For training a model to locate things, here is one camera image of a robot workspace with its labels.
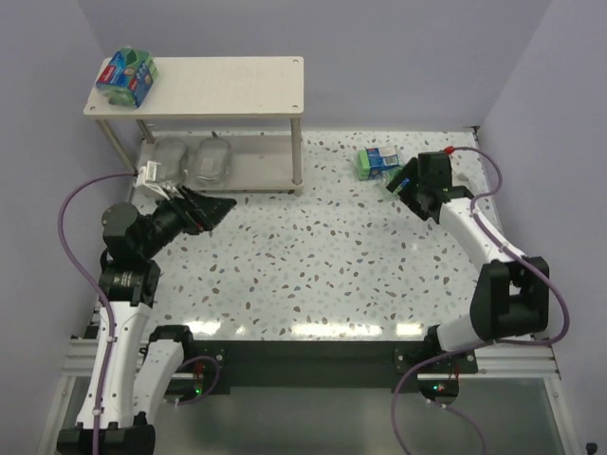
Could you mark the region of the green sponge pack blue label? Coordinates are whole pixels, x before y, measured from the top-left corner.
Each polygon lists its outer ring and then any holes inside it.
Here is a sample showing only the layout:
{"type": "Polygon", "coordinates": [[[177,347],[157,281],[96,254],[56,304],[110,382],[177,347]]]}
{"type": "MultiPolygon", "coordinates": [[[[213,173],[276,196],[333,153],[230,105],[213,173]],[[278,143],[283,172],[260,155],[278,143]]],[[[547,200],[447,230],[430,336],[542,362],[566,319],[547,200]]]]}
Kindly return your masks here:
{"type": "Polygon", "coordinates": [[[396,173],[386,174],[384,176],[385,190],[392,196],[398,197],[399,194],[409,185],[410,178],[407,176],[401,177],[396,173]]]}

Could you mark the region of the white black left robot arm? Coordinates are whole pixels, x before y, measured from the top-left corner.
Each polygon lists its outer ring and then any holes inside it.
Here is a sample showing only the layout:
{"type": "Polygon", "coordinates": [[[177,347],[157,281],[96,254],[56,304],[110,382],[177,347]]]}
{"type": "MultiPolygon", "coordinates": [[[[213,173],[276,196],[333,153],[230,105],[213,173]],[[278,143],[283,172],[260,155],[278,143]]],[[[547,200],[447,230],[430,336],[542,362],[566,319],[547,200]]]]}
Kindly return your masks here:
{"type": "Polygon", "coordinates": [[[154,258],[181,234],[214,230],[235,206],[177,186],[150,214],[129,202],[105,211],[101,275],[93,282],[101,301],[97,352],[76,424],[58,435],[59,453],[154,453],[154,419],[172,377],[198,360],[186,325],[157,327],[139,352],[160,278],[154,258]]]}

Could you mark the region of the green sponge pack red logo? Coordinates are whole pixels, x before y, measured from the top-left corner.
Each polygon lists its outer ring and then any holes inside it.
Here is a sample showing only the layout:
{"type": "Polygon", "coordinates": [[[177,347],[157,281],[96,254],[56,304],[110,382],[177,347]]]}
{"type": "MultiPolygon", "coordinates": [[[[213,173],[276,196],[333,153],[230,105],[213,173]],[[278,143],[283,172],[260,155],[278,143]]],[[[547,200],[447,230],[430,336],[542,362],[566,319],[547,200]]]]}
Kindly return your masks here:
{"type": "Polygon", "coordinates": [[[156,62],[149,51],[126,46],[102,68],[95,87],[110,104],[139,108],[157,76],[156,62]]]}

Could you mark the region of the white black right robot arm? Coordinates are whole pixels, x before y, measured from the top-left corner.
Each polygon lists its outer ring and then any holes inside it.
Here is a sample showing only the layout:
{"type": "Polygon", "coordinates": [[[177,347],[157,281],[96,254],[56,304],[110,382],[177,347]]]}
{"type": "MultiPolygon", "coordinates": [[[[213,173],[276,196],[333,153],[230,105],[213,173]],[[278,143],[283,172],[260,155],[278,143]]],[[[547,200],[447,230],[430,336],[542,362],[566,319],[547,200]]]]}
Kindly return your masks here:
{"type": "Polygon", "coordinates": [[[535,335],[549,320],[547,262],[528,257],[472,204],[477,198],[453,183],[447,152],[422,153],[399,170],[387,190],[423,221],[433,219],[457,241],[479,272],[469,312],[432,326],[426,355],[454,352],[507,337],[535,335]]]}

